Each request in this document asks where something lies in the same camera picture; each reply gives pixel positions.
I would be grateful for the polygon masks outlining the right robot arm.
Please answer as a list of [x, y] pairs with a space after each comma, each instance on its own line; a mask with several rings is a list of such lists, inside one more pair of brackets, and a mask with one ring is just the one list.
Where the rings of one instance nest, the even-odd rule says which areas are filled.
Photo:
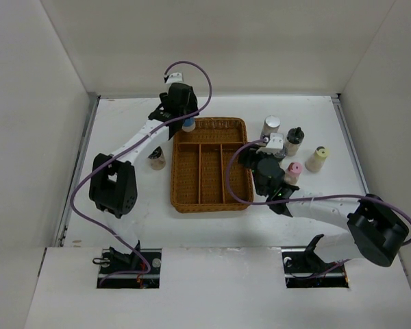
[[406, 241], [408, 226], [376, 195], [324, 199], [286, 183], [277, 158], [252, 147], [240, 153], [238, 163], [252, 171], [256, 193], [266, 197], [275, 214], [313, 219], [342, 229], [337, 236], [318, 234], [310, 241], [303, 260], [312, 271], [354, 258], [389, 267]]

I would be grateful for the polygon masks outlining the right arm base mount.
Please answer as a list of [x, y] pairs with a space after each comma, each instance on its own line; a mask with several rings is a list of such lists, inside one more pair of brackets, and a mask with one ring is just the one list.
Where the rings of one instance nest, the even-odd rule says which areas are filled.
[[282, 249], [285, 285], [289, 289], [348, 288], [345, 262], [324, 263], [302, 248]]

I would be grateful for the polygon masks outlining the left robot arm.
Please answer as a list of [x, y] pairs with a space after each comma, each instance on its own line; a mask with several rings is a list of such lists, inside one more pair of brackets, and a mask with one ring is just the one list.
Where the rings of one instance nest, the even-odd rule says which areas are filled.
[[138, 199], [136, 165], [169, 141], [199, 111], [193, 87], [183, 82], [170, 84], [159, 99], [157, 108], [129, 141], [113, 154], [96, 155], [89, 179], [89, 199], [103, 213], [104, 222], [99, 226], [125, 248], [116, 257], [116, 264], [125, 273], [135, 272], [140, 265], [132, 240], [122, 236], [116, 226], [132, 211]]

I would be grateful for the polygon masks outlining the silver-lid jar blue label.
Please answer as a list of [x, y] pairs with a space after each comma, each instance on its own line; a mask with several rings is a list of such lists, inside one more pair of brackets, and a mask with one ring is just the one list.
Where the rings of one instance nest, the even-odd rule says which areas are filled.
[[184, 120], [182, 130], [185, 132], [192, 132], [196, 127], [195, 118], [190, 117]]
[[260, 139], [264, 140], [265, 138], [269, 138], [271, 134], [277, 133], [280, 125], [281, 121], [279, 117], [274, 115], [267, 116], [264, 119]]

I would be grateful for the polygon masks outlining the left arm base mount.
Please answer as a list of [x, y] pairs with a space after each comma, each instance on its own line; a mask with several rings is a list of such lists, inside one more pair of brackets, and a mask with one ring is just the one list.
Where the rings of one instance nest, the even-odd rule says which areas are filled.
[[114, 248], [104, 249], [100, 257], [92, 259], [99, 267], [98, 289], [158, 289], [162, 269], [161, 249], [142, 249], [142, 260], [137, 254], [122, 254]]

